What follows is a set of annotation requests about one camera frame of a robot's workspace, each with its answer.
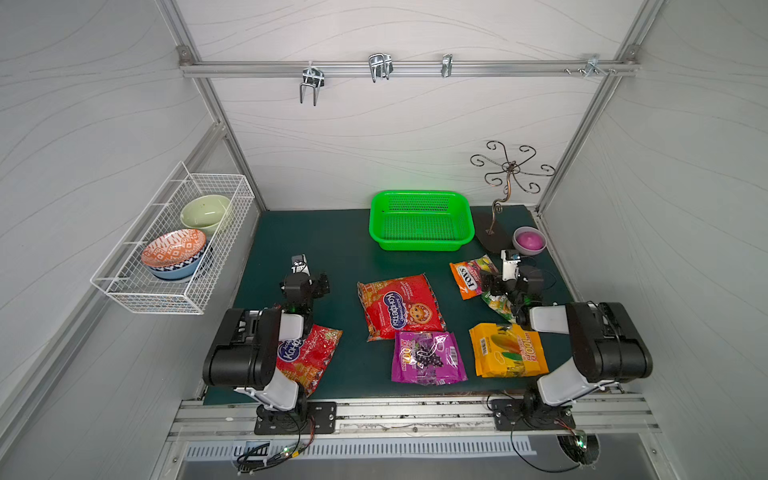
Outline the orange Fox's candy bag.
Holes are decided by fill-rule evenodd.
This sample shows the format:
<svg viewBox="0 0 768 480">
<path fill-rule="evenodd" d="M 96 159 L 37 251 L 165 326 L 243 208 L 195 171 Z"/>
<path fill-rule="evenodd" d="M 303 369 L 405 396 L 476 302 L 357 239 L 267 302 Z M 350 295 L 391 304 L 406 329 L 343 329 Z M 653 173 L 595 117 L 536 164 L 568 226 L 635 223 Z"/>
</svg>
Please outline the orange Fox's candy bag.
<svg viewBox="0 0 768 480">
<path fill-rule="evenodd" d="M 498 274 L 499 270 L 488 255 L 450 264 L 453 278 L 463 300 L 480 296 L 483 292 L 483 276 Z"/>
</svg>

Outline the red Konfety candy bag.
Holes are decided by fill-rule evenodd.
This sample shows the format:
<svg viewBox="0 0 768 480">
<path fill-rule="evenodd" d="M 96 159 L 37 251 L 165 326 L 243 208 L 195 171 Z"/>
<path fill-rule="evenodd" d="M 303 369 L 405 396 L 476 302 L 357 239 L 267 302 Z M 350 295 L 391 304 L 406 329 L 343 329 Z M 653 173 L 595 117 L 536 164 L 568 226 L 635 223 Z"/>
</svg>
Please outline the red Konfety candy bag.
<svg viewBox="0 0 768 480">
<path fill-rule="evenodd" d="M 311 396 L 333 359 L 343 331 L 313 325 L 306 338 L 281 342 L 277 369 Z"/>
</svg>

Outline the red cookie candy bag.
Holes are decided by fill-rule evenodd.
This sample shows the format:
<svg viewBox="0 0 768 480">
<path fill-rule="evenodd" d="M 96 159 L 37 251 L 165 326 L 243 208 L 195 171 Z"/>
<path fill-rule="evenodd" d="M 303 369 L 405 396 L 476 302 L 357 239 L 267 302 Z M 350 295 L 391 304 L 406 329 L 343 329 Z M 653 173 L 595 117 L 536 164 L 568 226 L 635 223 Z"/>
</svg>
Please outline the red cookie candy bag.
<svg viewBox="0 0 768 480">
<path fill-rule="evenodd" d="M 445 321 L 425 274 L 358 283 L 368 342 L 393 340 L 397 332 L 444 332 Z"/>
</svg>

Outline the green plastic basket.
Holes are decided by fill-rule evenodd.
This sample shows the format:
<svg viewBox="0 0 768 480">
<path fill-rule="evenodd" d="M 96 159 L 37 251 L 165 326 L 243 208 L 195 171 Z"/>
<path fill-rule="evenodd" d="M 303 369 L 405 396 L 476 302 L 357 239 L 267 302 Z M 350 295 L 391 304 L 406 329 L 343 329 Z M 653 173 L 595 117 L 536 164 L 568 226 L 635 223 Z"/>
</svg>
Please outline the green plastic basket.
<svg viewBox="0 0 768 480">
<path fill-rule="evenodd" d="M 449 191 L 389 190 L 371 201 L 369 234 L 385 251 L 457 251 L 475 236 L 469 201 Z"/>
</svg>

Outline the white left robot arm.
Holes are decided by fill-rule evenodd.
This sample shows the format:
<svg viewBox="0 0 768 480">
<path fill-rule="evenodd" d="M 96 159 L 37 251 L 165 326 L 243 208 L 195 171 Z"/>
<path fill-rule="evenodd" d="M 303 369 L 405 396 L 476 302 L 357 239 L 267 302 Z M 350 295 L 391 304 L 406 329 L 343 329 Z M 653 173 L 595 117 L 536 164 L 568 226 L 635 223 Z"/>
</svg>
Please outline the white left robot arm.
<svg viewBox="0 0 768 480">
<path fill-rule="evenodd" d="M 281 283 L 285 303 L 228 309 L 202 367 L 208 387 L 231 388 L 273 412 L 306 414 L 307 394 L 277 366 L 280 346 L 303 342 L 314 325 L 314 301 L 330 292 L 325 274 L 291 273 Z"/>
</svg>

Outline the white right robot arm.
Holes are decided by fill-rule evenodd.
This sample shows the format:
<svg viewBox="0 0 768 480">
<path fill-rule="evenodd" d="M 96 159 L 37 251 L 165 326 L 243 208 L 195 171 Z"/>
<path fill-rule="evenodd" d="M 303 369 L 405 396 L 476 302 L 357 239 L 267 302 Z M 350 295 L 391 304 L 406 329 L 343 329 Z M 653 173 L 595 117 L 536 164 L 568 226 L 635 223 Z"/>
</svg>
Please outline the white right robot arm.
<svg viewBox="0 0 768 480">
<path fill-rule="evenodd" d="M 483 378 L 536 379 L 529 403 L 538 407 L 565 407 L 597 390 L 635 379 L 653 371 L 650 351 L 626 308 L 618 302 L 571 302 L 544 306 L 527 294 L 540 292 L 536 272 L 517 272 L 514 278 L 483 271 L 483 295 L 489 304 L 509 308 L 509 325 L 482 323 L 470 330 L 476 374 Z M 571 354 L 551 370 L 545 359 L 541 335 L 568 337 Z"/>
</svg>

